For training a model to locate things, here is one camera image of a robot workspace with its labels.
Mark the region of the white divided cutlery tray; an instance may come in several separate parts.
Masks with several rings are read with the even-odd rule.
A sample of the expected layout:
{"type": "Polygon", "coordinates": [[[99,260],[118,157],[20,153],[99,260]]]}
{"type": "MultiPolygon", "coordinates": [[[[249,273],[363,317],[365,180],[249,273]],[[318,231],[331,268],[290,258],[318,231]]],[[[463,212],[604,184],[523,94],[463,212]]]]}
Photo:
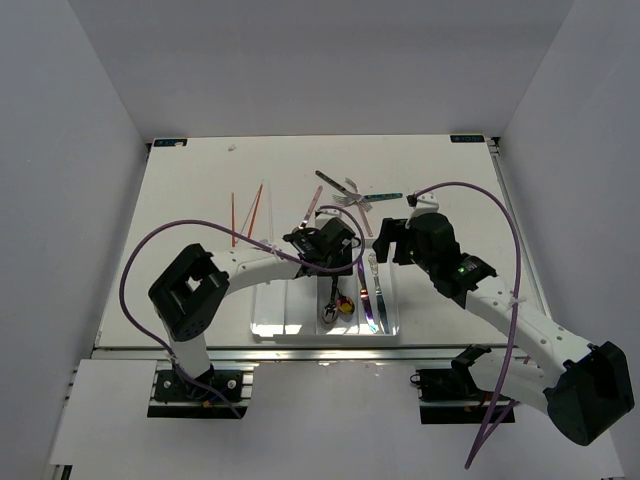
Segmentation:
{"type": "Polygon", "coordinates": [[[400,333],[394,267],[376,263],[373,240],[351,276],[305,277],[255,288],[251,333],[285,342],[391,343],[400,333]]]}

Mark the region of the blue label sticker right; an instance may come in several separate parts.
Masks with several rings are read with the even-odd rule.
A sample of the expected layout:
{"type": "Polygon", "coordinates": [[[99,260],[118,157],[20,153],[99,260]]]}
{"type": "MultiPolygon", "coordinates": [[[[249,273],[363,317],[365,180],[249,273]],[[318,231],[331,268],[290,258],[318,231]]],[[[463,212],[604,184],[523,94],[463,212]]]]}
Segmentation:
{"type": "Polygon", "coordinates": [[[484,143],[483,135],[477,134],[452,134],[449,136],[452,143],[484,143]]]}

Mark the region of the orange chopstick right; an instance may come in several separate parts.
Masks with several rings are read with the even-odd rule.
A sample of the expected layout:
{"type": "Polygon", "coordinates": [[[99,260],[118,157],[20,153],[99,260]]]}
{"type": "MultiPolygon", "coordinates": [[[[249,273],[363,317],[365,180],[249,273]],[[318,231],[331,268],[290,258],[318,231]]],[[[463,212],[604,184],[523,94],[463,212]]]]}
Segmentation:
{"type": "Polygon", "coordinates": [[[261,183],[257,192],[256,192],[256,196],[253,202],[253,207],[251,210],[251,216],[250,216],[250,221],[249,221],[249,227],[248,227],[248,232],[247,232],[247,236],[249,238],[252,237],[253,234],[253,230],[254,230],[254,225],[255,225],[255,221],[256,221],[256,217],[257,217],[257,213],[258,213],[258,209],[259,209],[259,204],[260,204],[260,200],[261,200],[261,196],[262,196],[262,191],[263,191],[263,184],[261,183]]]}

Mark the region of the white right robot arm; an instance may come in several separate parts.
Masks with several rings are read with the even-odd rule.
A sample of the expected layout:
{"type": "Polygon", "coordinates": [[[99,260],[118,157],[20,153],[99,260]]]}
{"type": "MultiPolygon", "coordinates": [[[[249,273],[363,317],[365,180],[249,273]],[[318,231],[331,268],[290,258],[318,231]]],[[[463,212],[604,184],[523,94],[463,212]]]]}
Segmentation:
{"type": "Polygon", "coordinates": [[[516,299],[496,270],[464,253],[453,226],[440,213],[385,218],[373,250],[381,263],[415,265],[436,291],[488,322],[531,359],[504,370],[487,346],[467,347],[451,362],[451,384],[472,399],[495,386],[502,395],[546,414],[572,442],[586,446],[634,406],[624,352],[611,342],[595,345],[516,299]]]}

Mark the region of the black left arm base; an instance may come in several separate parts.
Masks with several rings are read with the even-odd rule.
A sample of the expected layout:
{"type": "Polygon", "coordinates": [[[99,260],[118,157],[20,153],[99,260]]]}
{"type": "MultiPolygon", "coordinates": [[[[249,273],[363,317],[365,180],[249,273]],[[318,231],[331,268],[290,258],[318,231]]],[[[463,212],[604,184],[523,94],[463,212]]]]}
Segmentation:
{"type": "Polygon", "coordinates": [[[242,419],[248,409],[252,377],[238,369],[215,369],[194,381],[174,367],[156,370],[148,418],[242,419]]]}

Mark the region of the blue label sticker left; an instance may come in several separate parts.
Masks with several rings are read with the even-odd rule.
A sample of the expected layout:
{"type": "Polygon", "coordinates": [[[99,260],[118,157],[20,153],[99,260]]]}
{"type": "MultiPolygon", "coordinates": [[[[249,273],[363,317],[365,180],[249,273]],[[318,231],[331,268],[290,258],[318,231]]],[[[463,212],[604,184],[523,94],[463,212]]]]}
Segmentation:
{"type": "Polygon", "coordinates": [[[155,139],[153,142],[154,148],[173,148],[184,147],[188,143],[186,138],[161,138],[155,139]]]}

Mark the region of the orange chopstick left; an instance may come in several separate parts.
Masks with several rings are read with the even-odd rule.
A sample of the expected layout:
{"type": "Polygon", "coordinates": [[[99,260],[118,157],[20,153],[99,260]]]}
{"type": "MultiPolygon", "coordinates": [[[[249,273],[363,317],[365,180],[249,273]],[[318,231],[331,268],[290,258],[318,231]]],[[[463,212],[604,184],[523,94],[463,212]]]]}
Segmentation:
{"type": "Polygon", "coordinates": [[[236,246],[235,192],[231,192],[231,246],[236,246]]]}

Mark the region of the black handled spoon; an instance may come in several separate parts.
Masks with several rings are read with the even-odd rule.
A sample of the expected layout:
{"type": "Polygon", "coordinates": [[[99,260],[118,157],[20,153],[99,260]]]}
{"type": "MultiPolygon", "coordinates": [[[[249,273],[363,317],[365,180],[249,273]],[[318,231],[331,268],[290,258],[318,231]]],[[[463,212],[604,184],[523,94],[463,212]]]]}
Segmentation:
{"type": "Polygon", "coordinates": [[[333,324],[338,318],[338,309],[336,306],[336,299],[338,297],[338,276],[332,277],[331,291],[328,303],[323,307],[321,313],[321,319],[325,325],[333,324]]]}

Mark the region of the pink handled spoon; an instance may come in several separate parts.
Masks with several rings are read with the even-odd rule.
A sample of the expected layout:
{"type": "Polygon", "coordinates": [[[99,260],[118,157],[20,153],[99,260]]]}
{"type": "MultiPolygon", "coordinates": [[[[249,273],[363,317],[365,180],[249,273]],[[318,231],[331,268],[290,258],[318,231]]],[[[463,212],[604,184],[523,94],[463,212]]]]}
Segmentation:
{"type": "Polygon", "coordinates": [[[307,208],[307,210],[306,210],[306,212],[304,214],[304,217],[303,217],[301,223],[299,224],[299,229],[304,229],[307,226],[312,214],[315,211],[315,207],[317,205],[317,202],[319,201],[319,199],[321,197],[322,191],[323,191],[323,186],[319,185],[317,187],[317,189],[315,190],[315,192],[314,192],[314,195],[313,195],[313,197],[311,199],[311,202],[310,202],[310,204],[309,204],[309,206],[308,206],[308,208],[307,208]]]}

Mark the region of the blue label sticker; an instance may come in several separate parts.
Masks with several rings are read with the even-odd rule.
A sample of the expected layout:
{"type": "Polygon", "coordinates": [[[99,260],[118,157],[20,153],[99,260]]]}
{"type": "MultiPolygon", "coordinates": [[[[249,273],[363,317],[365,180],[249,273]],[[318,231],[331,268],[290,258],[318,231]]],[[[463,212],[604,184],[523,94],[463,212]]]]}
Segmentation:
{"type": "Polygon", "coordinates": [[[184,147],[188,143],[186,138],[161,138],[155,139],[153,142],[154,148],[173,148],[184,147]]]}
{"type": "Polygon", "coordinates": [[[477,134],[452,134],[449,136],[452,143],[484,143],[483,135],[477,134]]]}

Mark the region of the rainbow iridescent knife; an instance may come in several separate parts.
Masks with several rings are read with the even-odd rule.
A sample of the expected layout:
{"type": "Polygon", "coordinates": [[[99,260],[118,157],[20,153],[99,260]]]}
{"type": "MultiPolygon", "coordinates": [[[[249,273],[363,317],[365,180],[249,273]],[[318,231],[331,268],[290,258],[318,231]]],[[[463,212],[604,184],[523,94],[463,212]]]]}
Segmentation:
{"type": "Polygon", "coordinates": [[[364,310],[364,316],[370,331],[373,334],[375,334],[378,332],[378,327],[376,325],[373,311],[372,311],[370,297],[369,297],[369,293],[366,285],[364,265],[362,261],[359,261],[357,265],[357,277],[360,285],[360,300],[364,310]]]}

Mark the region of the pink handled fork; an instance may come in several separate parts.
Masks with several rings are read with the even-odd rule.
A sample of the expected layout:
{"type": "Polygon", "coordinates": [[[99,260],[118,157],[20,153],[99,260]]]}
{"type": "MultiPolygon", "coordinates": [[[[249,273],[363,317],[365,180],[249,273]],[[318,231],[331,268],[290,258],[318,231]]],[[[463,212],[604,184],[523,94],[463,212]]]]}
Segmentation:
{"type": "Polygon", "coordinates": [[[367,236],[372,238],[373,230],[367,217],[367,212],[371,210],[371,205],[359,194],[353,194],[351,199],[358,208],[367,236]]]}

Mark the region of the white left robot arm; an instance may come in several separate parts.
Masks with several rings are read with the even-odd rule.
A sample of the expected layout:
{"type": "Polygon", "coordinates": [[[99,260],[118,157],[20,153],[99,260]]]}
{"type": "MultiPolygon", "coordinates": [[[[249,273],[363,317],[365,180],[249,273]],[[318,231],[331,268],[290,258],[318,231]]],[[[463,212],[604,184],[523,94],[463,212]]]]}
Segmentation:
{"type": "Polygon", "coordinates": [[[212,367],[204,332],[225,297],[272,281],[349,275],[355,238],[356,232],[347,223],[333,217],[319,228],[284,235],[295,255],[266,244],[217,254],[199,243],[185,247],[148,291],[181,369],[176,382],[180,391],[199,399],[210,390],[212,367]]]}

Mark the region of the rainbow iridescent spoon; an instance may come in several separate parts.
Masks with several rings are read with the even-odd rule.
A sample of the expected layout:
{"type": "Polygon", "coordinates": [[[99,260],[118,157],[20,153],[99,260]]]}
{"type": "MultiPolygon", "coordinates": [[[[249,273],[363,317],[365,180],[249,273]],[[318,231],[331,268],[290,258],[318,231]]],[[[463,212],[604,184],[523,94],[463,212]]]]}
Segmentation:
{"type": "Polygon", "coordinates": [[[351,316],[355,312],[355,304],[353,300],[345,295],[340,295],[336,299],[337,309],[344,315],[351,316]]]}

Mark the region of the ornate silver knife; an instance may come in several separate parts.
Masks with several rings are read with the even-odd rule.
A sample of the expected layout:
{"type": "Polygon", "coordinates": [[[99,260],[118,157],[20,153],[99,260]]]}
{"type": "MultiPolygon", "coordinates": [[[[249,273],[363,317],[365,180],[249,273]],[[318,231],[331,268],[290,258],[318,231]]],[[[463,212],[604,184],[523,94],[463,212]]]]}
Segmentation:
{"type": "Polygon", "coordinates": [[[368,256],[368,261],[369,261],[370,270],[374,280],[376,304],[377,304],[377,311],[378,311],[380,326],[384,334],[389,334],[390,327],[388,323],[386,304],[384,301],[381,282],[380,282],[379,264],[377,262],[376,254],[370,253],[368,256]]]}

